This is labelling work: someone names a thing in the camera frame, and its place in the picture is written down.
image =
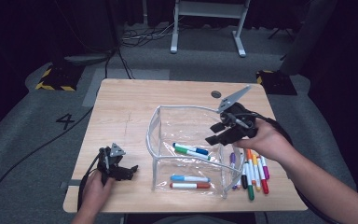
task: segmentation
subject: person's right hand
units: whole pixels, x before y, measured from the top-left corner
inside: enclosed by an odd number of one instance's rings
[[[282,156],[287,155],[288,150],[294,148],[290,143],[272,127],[262,119],[256,119],[255,127],[257,135],[250,139],[241,139],[234,143],[236,147],[250,148],[260,155],[274,161],[279,161]]]

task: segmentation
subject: red marker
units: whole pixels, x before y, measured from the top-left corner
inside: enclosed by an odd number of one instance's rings
[[[258,173],[260,173],[261,187],[265,194],[269,194],[269,186],[267,185],[266,177],[264,176],[263,165],[261,164],[260,157],[257,157]]]

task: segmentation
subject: hand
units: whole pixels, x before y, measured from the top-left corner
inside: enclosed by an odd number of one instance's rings
[[[108,178],[103,185],[102,174],[96,170],[89,176],[83,190],[83,203],[72,223],[93,223],[95,217],[109,198],[115,179]]]
[[[282,156],[288,155],[287,150],[295,150],[290,143],[272,127],[262,119],[256,119],[255,127],[257,135],[250,139],[241,139],[235,144],[236,147],[250,148],[257,153],[271,160],[279,161]]]
[[[98,214],[110,195],[113,182],[114,179],[109,177],[103,185],[101,172],[94,171],[84,188],[81,208],[85,207],[88,211]]]

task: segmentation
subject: metal stand leg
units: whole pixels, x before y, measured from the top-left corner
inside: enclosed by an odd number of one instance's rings
[[[175,3],[175,15],[174,15],[174,22],[173,22],[171,53],[176,53],[178,51],[179,1],[180,0],[176,0],[176,3]]]
[[[240,57],[245,57],[246,52],[245,48],[243,47],[242,41],[241,41],[241,31],[243,27],[243,23],[245,22],[246,14],[248,12],[250,0],[247,0],[243,6],[242,15],[240,18],[240,22],[238,23],[238,29],[237,31],[233,31],[232,35],[234,36],[235,44],[237,45],[238,53],[240,54]]]

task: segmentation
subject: clear plastic bin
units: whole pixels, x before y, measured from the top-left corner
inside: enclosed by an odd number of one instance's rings
[[[195,105],[161,105],[150,120],[146,145],[153,157],[152,190],[180,191],[227,197],[228,191],[241,178],[241,153],[232,145],[210,146],[205,138],[214,135],[210,127],[220,122],[219,114],[207,107]],[[176,152],[173,143],[208,150],[210,159]],[[234,152],[235,165],[229,156]],[[172,175],[210,178],[209,189],[172,189]]]

